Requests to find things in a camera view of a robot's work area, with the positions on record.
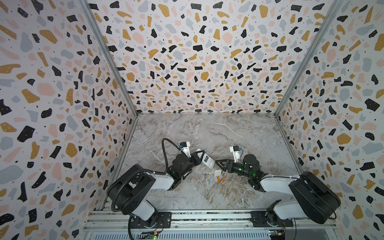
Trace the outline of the red and white remote control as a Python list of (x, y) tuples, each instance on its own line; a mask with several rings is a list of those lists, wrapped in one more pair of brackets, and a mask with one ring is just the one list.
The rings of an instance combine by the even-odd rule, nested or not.
[(206, 165), (209, 169), (212, 169), (215, 165), (215, 161), (207, 154), (204, 154), (202, 156), (202, 163)]

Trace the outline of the orange AAA batteries pair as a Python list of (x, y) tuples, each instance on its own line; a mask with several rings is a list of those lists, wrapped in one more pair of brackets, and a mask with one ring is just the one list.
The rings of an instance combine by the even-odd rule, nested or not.
[(225, 180), (225, 177), (222, 177), (222, 178), (220, 178), (220, 177), (217, 177), (217, 180), (218, 180), (218, 182), (219, 182), (219, 183), (223, 183), (223, 182), (224, 182), (224, 180)]

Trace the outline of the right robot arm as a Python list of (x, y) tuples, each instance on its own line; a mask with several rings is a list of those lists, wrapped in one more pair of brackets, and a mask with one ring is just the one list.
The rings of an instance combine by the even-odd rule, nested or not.
[(248, 154), (244, 160), (216, 160), (215, 164), (223, 171), (245, 177), (256, 191), (279, 192), (291, 195), (288, 202), (274, 201), (256, 223), (279, 227), (286, 220), (309, 219), (317, 224), (336, 219), (336, 209), (341, 206), (340, 198), (311, 172), (295, 176), (275, 176), (264, 173), (260, 162)]

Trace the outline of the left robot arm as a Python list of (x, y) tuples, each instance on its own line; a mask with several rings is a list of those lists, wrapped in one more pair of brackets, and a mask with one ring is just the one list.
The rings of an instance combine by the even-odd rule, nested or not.
[(182, 152), (173, 160), (166, 172), (145, 169), (139, 164), (131, 167), (108, 188), (112, 212), (139, 218), (147, 227), (158, 220), (159, 211), (146, 200), (151, 190), (171, 191), (180, 185), (193, 168), (205, 163), (209, 157), (197, 150), (190, 157)]

